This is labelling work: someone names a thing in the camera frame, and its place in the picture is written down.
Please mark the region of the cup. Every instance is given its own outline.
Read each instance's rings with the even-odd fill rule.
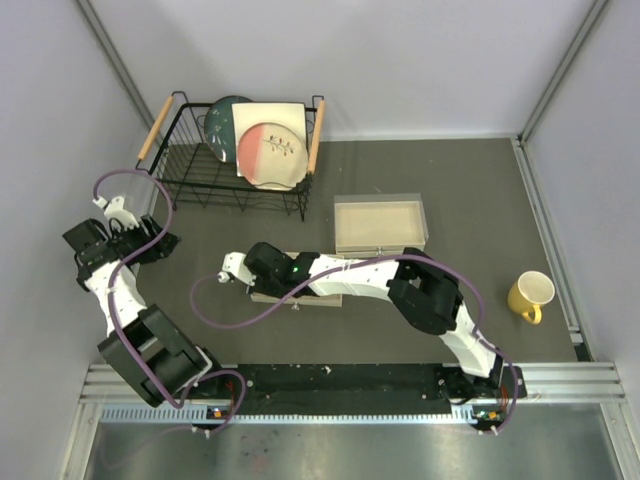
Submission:
[[[537,325],[542,320],[542,306],[553,300],[555,294],[556,287],[544,273],[524,272],[509,290],[507,303],[527,322]]]

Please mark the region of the purple cable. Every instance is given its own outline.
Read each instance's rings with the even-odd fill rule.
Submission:
[[[218,370],[213,373],[208,373],[200,377],[197,381],[192,380],[191,382],[189,382],[185,387],[185,389],[183,390],[182,396],[181,396],[182,404],[184,405],[184,401],[187,398],[187,394],[189,393],[189,390],[191,390],[193,385],[195,385],[196,383],[206,382],[207,380],[210,380],[215,377],[221,377],[223,375],[232,375],[236,377],[238,380],[240,380],[240,384],[242,385],[242,390],[240,390],[240,396],[234,402],[233,408],[231,409],[231,412],[229,412],[229,415],[227,415],[227,418],[224,420],[224,422],[219,424],[214,430],[211,430],[211,435],[215,435],[217,433],[220,433],[224,429],[226,429],[230,425],[231,420],[236,416],[238,409],[240,408],[240,406],[242,405],[242,402],[244,401],[245,394],[247,393],[247,384],[244,380],[244,377],[240,375],[238,372],[236,372],[235,370]],[[124,465],[125,463],[129,462],[134,456],[136,456],[142,450],[144,450],[153,442],[158,440],[160,437],[164,437],[165,435],[168,435],[173,432],[191,430],[192,428],[193,427],[188,425],[179,425],[176,427],[170,427],[165,430],[162,430],[156,433],[155,435],[152,435],[148,439],[146,439],[144,442],[142,442],[142,444],[134,448],[133,451],[129,453],[129,455],[127,455],[125,458],[119,460],[116,463],[109,463],[109,461],[107,460],[106,454],[105,454],[105,450],[106,450],[105,444],[103,443],[100,447],[100,460],[102,461],[102,465],[106,470],[116,470],[120,468],[122,465]]]
[[[118,337],[120,338],[120,341],[125,346],[125,348],[129,352],[131,357],[140,366],[142,371],[147,375],[147,377],[149,377],[149,379],[155,385],[155,387],[158,389],[160,394],[173,407],[182,408],[183,405],[184,405],[184,400],[187,397],[189,391],[191,390],[191,388],[193,387],[193,384],[195,382],[190,383],[184,389],[184,391],[182,393],[182,402],[178,403],[173,398],[171,393],[169,393],[169,391],[165,388],[165,386],[162,384],[160,379],[155,375],[155,373],[153,373],[153,370],[151,370],[151,368],[149,368],[147,363],[142,359],[142,357],[138,353],[138,350],[136,349],[136,347],[134,347],[132,345],[132,343],[129,341],[129,339],[127,338],[126,334],[124,333],[124,331],[122,329],[122,325],[120,324],[120,317],[118,316],[118,309],[116,308],[115,295],[114,295],[114,292],[113,292],[113,287],[114,287],[114,285],[116,283],[116,279],[118,277],[118,273],[120,272],[120,270],[123,267],[125,267],[127,263],[129,263],[131,260],[136,258],[138,255],[146,252],[151,247],[153,247],[155,244],[157,244],[160,240],[162,240],[162,237],[164,237],[164,235],[169,231],[169,226],[171,225],[171,220],[173,218],[173,208],[171,206],[171,198],[169,197],[169,193],[164,188],[162,183],[160,183],[158,180],[153,178],[147,172],[142,171],[142,170],[133,170],[133,169],[126,169],[126,168],[113,170],[112,172],[108,172],[108,173],[105,173],[104,175],[102,175],[96,181],[95,185],[93,186],[93,198],[95,198],[95,199],[99,198],[98,189],[100,188],[100,185],[102,184],[102,182],[104,182],[109,177],[112,177],[114,175],[120,175],[120,174],[138,175],[138,176],[144,177],[147,180],[150,180],[151,182],[153,182],[155,184],[155,186],[158,187],[158,189],[160,190],[160,192],[164,196],[165,200],[167,201],[168,214],[167,214],[167,221],[165,222],[164,227],[162,228],[160,233],[156,236],[156,238],[154,238],[149,243],[143,245],[142,247],[140,247],[136,251],[130,253],[125,258],[120,260],[118,265],[116,265],[116,268],[114,268],[113,272],[111,272],[111,276],[109,277],[109,282],[107,284],[107,286],[109,288],[109,293],[107,294],[107,302],[109,304],[109,315],[111,315],[111,320],[113,322],[113,328],[116,331],[116,334],[118,335]],[[234,375],[234,376],[238,377],[240,379],[240,382],[243,385],[242,394],[240,395],[240,401],[239,401],[239,404],[238,404],[238,407],[239,407],[240,404],[242,403],[242,399],[244,398],[244,389],[245,389],[245,381],[244,381],[244,378],[242,377],[242,375],[240,375],[237,372],[233,372],[232,370],[221,370],[219,372],[215,372],[215,373],[203,376],[202,379],[200,379],[200,381],[203,381],[203,379],[205,379],[205,378],[213,378],[215,376],[218,376],[216,374],[219,374],[222,371],[226,372],[227,374]]]
[[[504,429],[504,427],[509,423],[509,421],[511,420],[511,418],[513,416],[514,408],[516,406],[516,402],[518,400],[518,372],[516,371],[515,367],[513,366],[513,362],[508,360],[505,357],[505,355],[502,353],[502,351],[500,351],[499,349],[497,349],[493,345],[489,344],[487,341],[485,341],[482,337],[480,337],[478,335],[478,329],[479,329],[481,323],[483,322],[484,316],[485,316],[484,301],[482,300],[482,296],[480,295],[480,292],[475,287],[475,285],[473,285],[464,275],[461,275],[460,273],[456,272],[455,270],[453,270],[452,268],[448,267],[447,265],[444,265],[444,264],[442,264],[440,262],[437,262],[437,261],[432,260],[432,259],[427,258],[427,257],[422,257],[420,255],[410,255],[410,254],[384,255],[384,256],[380,256],[380,257],[376,257],[376,258],[370,258],[368,260],[364,260],[362,262],[349,265],[346,268],[349,269],[349,270],[352,270],[352,269],[356,269],[356,268],[366,267],[368,265],[374,265],[376,263],[397,261],[397,260],[412,260],[412,261],[415,261],[415,262],[424,263],[426,265],[430,265],[430,266],[436,267],[436,268],[448,273],[449,275],[457,278],[460,282],[462,282],[464,285],[466,285],[467,288],[469,288],[469,290],[471,290],[471,293],[476,298],[476,301],[478,302],[478,321],[477,321],[477,323],[476,323],[476,325],[473,328],[471,333],[485,347],[487,347],[489,350],[491,350],[496,355],[501,356],[504,359],[504,361],[509,364],[509,369],[511,371],[511,374],[513,375],[514,391],[513,391],[513,399],[512,399],[512,403],[511,403],[511,408],[509,408],[509,411],[507,412],[507,416],[504,419],[504,421],[500,424],[499,427],[496,427],[496,433],[500,433]],[[274,303],[271,307],[269,307],[267,310],[265,310],[264,312],[262,312],[258,316],[254,317],[254,318],[251,318],[249,320],[246,320],[244,322],[234,324],[234,325],[225,325],[225,324],[217,323],[214,320],[211,320],[210,318],[207,318],[200,311],[200,309],[198,308],[198,306],[196,304],[196,301],[195,301],[195,294],[196,294],[196,291],[198,290],[198,287],[203,282],[211,280],[212,278],[217,278],[217,274],[207,275],[206,277],[203,277],[200,280],[196,281],[193,284],[193,286],[191,287],[191,292],[190,292],[190,295],[189,295],[190,296],[190,302],[191,302],[191,309],[196,314],[196,316],[198,318],[200,318],[200,320],[202,320],[204,323],[206,323],[207,325],[212,326],[214,328],[219,328],[219,329],[224,329],[224,330],[233,330],[233,329],[236,329],[236,328],[248,327],[250,325],[254,325],[254,324],[258,323],[261,320],[264,320],[266,317],[268,317],[273,312],[275,312],[278,308],[280,308],[284,304],[284,302],[286,302],[288,299],[293,297],[300,290],[306,288],[310,283],[313,283],[313,282],[315,282],[316,280],[319,280],[322,277],[326,277],[327,275],[331,275],[332,273],[340,272],[342,270],[344,270],[343,267],[335,267],[335,268],[331,268],[329,270],[325,270],[324,272],[320,272],[317,275],[314,275],[313,277],[305,280],[300,285],[298,285],[293,290],[291,290],[289,293],[284,295],[276,303]]]

